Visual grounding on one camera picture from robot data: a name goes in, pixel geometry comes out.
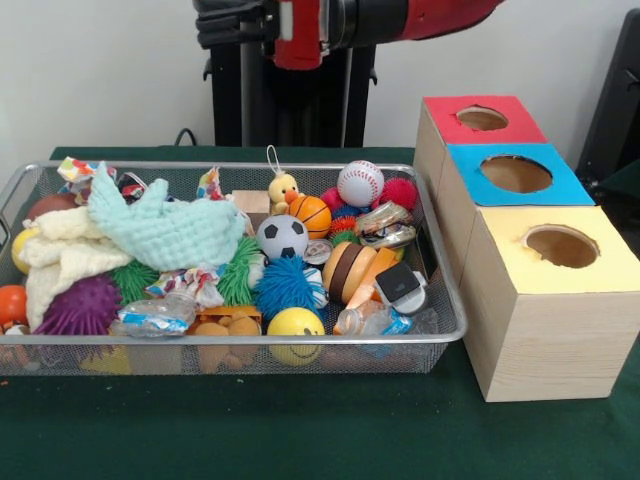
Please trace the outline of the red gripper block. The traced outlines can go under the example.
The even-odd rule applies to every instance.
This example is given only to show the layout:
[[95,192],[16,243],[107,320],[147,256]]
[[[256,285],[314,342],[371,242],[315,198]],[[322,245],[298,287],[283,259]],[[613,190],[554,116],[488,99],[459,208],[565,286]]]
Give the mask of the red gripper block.
[[[328,48],[329,2],[319,0],[265,1],[262,15],[217,14],[199,16],[202,48],[262,42],[264,53],[278,68],[318,68]],[[261,32],[217,31],[259,23]]]

